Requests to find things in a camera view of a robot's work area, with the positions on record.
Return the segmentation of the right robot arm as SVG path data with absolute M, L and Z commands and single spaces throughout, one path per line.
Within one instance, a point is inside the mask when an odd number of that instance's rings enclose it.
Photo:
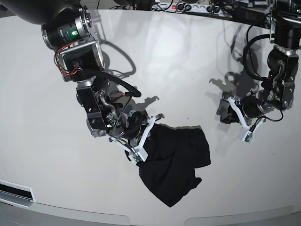
M 115 82 L 128 98 L 140 97 L 135 87 L 104 70 L 102 50 L 90 13 L 78 0 L 3 0 L 2 5 L 32 24 L 41 25 L 46 46 L 65 81 L 77 83 L 77 100 L 87 113 L 92 136 L 110 136 L 127 147 L 142 146 L 153 126 L 140 112 L 125 114 L 126 105 L 109 96 Z

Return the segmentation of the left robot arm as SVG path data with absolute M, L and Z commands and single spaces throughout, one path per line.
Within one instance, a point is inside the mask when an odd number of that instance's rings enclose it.
M 272 9 L 265 15 L 270 18 L 270 32 L 246 40 L 243 51 L 243 66 L 246 74 L 261 82 L 262 90 L 245 97 L 234 99 L 235 112 L 230 105 L 229 96 L 223 96 L 217 110 L 220 121 L 224 124 L 241 123 L 242 119 L 250 124 L 254 118 L 266 119 L 273 110 L 283 112 L 291 108 L 294 98 L 295 76 L 299 68 L 301 48 L 301 2 L 299 0 L 275 0 Z M 273 44 L 267 59 L 269 74 L 263 77 L 253 65 L 251 46 L 263 39 Z

